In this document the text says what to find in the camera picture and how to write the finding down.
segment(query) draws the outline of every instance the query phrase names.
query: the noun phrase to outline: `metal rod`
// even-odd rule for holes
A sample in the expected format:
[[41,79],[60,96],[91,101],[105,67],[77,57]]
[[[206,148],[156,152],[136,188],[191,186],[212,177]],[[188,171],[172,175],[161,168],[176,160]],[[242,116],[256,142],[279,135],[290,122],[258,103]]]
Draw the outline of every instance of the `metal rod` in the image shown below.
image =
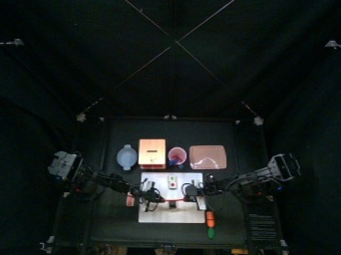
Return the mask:
[[147,18],[147,20],[163,31],[163,33],[168,36],[167,31],[156,24],[156,22],[144,14],[143,10],[140,10],[128,0],[125,2],[133,7],[133,9]]
[[145,66],[149,65],[149,63],[152,63],[155,61],[155,59],[170,49],[171,47],[167,47],[149,61],[147,61],[147,63],[127,77],[124,78],[115,86],[113,86],[113,90],[120,87],[131,78],[132,76],[141,70],[145,68]]
[[[206,71],[210,73],[210,75],[214,77],[214,79],[218,81],[218,83],[220,85],[223,85],[226,87],[226,83],[218,78],[218,76],[212,73],[212,71],[207,68],[207,66],[198,60],[198,58],[192,55],[192,53],[186,49],[186,47],[178,42],[175,41],[176,44],[180,46],[180,48],[187,52],[187,54],[192,57],[192,59],[198,62],[198,64],[206,69]],[[239,102],[242,103],[242,105],[248,109],[248,111],[252,113],[252,115],[255,117],[258,117],[258,114],[255,113],[255,111],[251,109],[251,107],[248,106],[248,104],[242,100],[238,99]]]
[[210,75],[215,78],[215,80],[226,86],[224,82],[215,76],[212,71],[204,66],[204,64],[198,60],[198,58],[192,55],[192,53],[186,49],[186,47],[175,41],[175,43],[180,46],[180,48],[186,51],[186,53],[192,57],[192,59],[198,62],[198,64],[206,69],[206,71],[210,73]]
[[176,41],[180,42],[232,2],[228,1]]

